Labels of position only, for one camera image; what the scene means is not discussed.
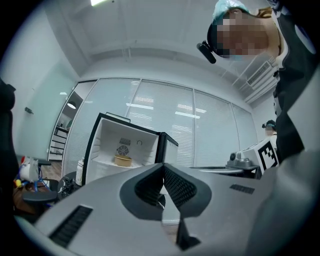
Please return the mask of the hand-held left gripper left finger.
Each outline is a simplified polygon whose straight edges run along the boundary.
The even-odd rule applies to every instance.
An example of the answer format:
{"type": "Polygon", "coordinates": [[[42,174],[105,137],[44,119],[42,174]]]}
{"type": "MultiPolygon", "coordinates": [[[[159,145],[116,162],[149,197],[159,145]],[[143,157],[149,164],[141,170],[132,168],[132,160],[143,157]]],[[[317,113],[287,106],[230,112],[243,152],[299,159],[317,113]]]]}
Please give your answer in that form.
{"type": "Polygon", "coordinates": [[[158,164],[94,180],[60,201],[35,224],[36,244],[51,256],[171,256],[162,211],[135,192],[158,164]]]}

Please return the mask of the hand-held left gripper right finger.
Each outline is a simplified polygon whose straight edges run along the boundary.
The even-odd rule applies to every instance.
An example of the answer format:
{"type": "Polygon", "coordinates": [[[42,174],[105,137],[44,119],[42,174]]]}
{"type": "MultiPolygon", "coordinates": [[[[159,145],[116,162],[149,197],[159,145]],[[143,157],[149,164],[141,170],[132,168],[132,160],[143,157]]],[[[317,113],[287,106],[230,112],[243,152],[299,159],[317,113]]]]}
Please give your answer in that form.
{"type": "Polygon", "coordinates": [[[261,179],[165,163],[164,185],[180,213],[176,244],[165,256],[245,256],[274,170],[261,179]]]}

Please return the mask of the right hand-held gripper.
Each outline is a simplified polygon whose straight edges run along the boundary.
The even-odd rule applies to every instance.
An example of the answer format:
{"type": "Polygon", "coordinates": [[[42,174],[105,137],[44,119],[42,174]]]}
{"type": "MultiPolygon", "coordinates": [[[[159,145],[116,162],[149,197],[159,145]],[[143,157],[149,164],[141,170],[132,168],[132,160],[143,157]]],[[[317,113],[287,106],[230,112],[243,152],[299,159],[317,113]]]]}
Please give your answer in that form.
{"type": "Polygon", "coordinates": [[[244,171],[260,179],[264,172],[279,165],[277,152],[270,139],[264,139],[246,149],[230,154],[226,166],[190,167],[206,173],[243,174],[244,171]]]}

